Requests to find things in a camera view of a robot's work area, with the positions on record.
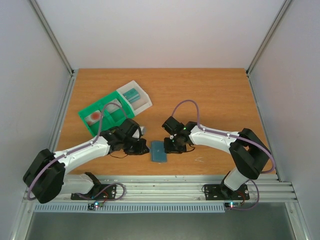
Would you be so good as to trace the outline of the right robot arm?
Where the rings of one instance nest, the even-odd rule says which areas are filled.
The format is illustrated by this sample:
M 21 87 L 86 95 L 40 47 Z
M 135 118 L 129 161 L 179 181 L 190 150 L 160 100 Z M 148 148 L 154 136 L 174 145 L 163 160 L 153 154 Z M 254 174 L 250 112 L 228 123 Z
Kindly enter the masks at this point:
M 270 151 L 250 129 L 228 132 L 207 128 L 189 121 L 183 124 L 170 116 L 162 125 L 170 135 L 164 138 L 164 151 L 167 154 L 187 152 L 187 145 L 205 146 L 230 154 L 235 167 L 228 172 L 214 192 L 223 200 L 231 200 L 248 181 L 256 180 L 262 174 Z

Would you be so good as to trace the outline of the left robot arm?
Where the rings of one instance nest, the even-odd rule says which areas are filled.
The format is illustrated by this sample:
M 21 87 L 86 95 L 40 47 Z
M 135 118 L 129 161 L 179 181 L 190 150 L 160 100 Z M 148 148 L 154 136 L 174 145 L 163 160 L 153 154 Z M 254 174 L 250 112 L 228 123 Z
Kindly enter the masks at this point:
M 75 194 L 85 200 L 98 200 L 106 190 L 90 172 L 81 178 L 85 183 L 74 184 L 66 176 L 79 166 L 113 152 L 123 151 L 126 156 L 140 156 L 149 153 L 147 141 L 143 138 L 145 126 L 127 118 L 119 126 L 98 130 L 97 136 L 72 148 L 51 152 L 41 150 L 23 176 L 27 185 L 27 199 L 45 204 L 61 194 Z

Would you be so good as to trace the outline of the teal leather card holder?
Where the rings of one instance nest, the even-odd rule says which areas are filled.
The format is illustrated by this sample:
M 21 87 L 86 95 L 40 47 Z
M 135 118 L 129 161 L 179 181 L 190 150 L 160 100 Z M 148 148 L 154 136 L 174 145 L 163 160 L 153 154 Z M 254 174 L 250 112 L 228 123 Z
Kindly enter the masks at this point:
M 163 141 L 152 141 L 150 146 L 151 161 L 154 163 L 166 163 L 167 154 L 164 148 Z

